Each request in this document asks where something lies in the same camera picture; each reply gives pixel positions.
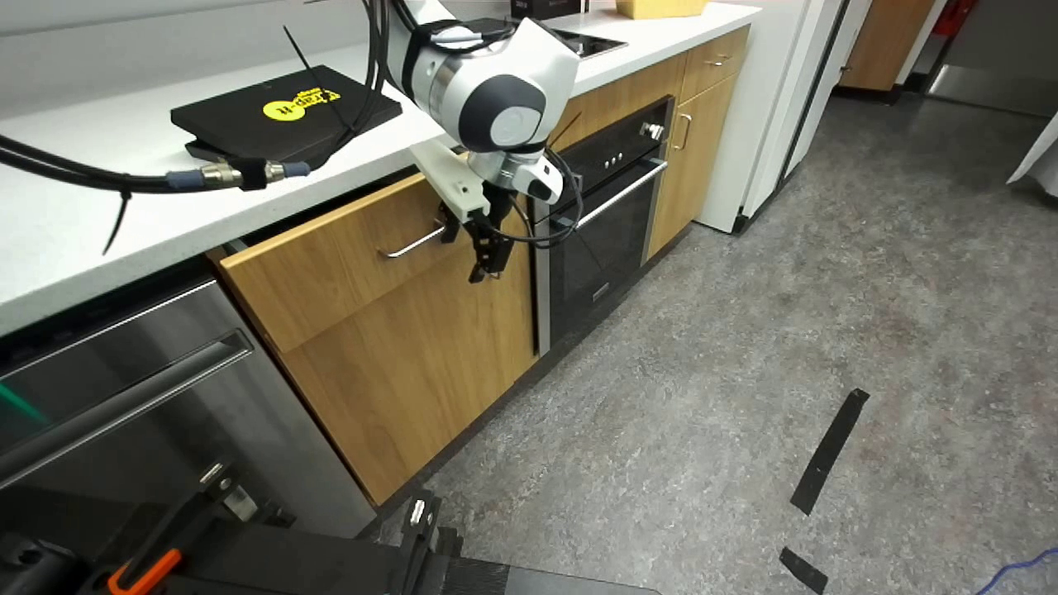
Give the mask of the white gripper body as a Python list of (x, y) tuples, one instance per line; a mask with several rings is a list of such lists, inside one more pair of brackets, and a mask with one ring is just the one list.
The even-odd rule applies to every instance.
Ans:
[(465, 152), (442, 139), (426, 139), (414, 146), (410, 156), (455, 220), (494, 215), (488, 188), (530, 196), (544, 205), (556, 205), (566, 188), (558, 166), (542, 150)]

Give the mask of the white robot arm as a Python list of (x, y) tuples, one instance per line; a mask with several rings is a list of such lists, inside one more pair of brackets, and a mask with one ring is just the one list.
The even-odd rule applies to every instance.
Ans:
[(516, 235), (501, 230), (518, 197), (556, 205), (570, 171), (553, 161), (580, 77), (580, 57), (534, 20), (485, 35), (442, 0), (365, 0), (374, 68), (398, 87), (445, 139), (414, 150), (451, 226), (472, 240), (471, 281), (497, 276)]

